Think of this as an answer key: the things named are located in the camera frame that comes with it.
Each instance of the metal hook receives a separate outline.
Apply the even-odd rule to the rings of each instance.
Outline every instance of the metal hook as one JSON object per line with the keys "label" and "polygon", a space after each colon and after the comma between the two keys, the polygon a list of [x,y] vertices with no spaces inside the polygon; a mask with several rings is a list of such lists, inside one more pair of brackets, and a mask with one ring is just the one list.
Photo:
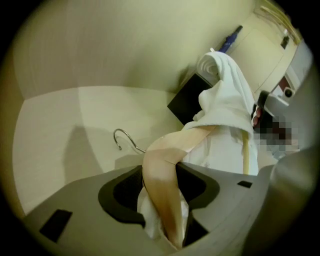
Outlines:
{"label": "metal hook", "polygon": [[133,146],[134,146],[137,150],[139,150],[139,151],[141,151],[141,152],[143,152],[143,153],[146,153],[145,150],[143,150],[143,149],[141,149],[140,147],[137,146],[137,144],[134,142],[134,140],[131,138],[131,136],[130,136],[125,130],[115,129],[114,132],[113,132],[113,139],[114,139],[115,143],[118,145],[119,150],[122,150],[122,147],[119,145],[119,143],[117,142],[117,139],[116,139],[116,132],[117,132],[117,131],[123,132],[123,133],[129,138],[129,140],[132,142]]}

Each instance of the beige wall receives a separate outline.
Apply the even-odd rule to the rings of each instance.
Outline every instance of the beige wall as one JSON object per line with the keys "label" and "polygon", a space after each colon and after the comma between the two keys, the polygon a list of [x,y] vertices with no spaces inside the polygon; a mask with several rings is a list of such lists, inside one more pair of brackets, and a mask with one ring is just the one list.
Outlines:
{"label": "beige wall", "polygon": [[56,0],[21,30],[22,95],[82,86],[175,92],[184,71],[252,12],[254,0]]}
{"label": "beige wall", "polygon": [[9,51],[0,71],[0,184],[11,209],[19,218],[24,216],[16,190],[12,152],[17,118],[24,102],[13,69]]}

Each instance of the white garment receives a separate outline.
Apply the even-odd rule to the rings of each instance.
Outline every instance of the white garment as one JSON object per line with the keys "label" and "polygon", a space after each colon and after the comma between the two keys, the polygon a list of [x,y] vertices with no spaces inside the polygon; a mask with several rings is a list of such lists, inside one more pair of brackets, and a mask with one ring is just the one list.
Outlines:
{"label": "white garment", "polygon": [[183,129],[199,126],[217,127],[197,145],[182,162],[220,171],[243,173],[243,139],[248,133],[249,174],[258,174],[258,150],[250,113],[254,98],[236,62],[222,52],[209,52],[199,61],[197,72],[213,87],[199,95],[202,108]]}

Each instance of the finger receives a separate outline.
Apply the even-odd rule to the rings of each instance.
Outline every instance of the finger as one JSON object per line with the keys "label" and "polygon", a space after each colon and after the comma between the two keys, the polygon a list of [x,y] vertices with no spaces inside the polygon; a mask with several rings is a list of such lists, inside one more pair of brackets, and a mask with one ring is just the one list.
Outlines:
{"label": "finger", "polygon": [[257,108],[255,114],[256,114],[256,116],[257,116],[258,118],[261,117],[261,108],[260,108],[260,107]]}
{"label": "finger", "polygon": [[255,116],[255,117],[253,118],[253,126],[256,126],[256,125],[258,124],[258,121],[259,121],[259,120],[258,120],[258,117]]}

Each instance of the hanger hook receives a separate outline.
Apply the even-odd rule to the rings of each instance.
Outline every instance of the hanger hook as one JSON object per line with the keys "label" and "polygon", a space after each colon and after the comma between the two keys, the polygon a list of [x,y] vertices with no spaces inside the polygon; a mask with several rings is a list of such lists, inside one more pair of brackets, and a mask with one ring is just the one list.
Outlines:
{"label": "hanger hook", "polygon": [[141,149],[140,147],[137,146],[137,144],[134,142],[134,140],[131,138],[131,136],[130,136],[125,130],[122,130],[122,129],[119,129],[119,128],[118,128],[118,129],[115,129],[114,132],[113,132],[113,139],[114,139],[114,142],[118,145],[119,150],[122,150],[122,147],[119,145],[119,143],[117,142],[117,139],[116,139],[116,132],[117,132],[117,131],[123,132],[123,133],[129,138],[129,140],[132,142],[133,146],[134,146],[137,150],[139,150],[139,151],[141,151],[141,152],[143,152],[143,153],[146,153],[145,150],[143,150],[143,149]]}

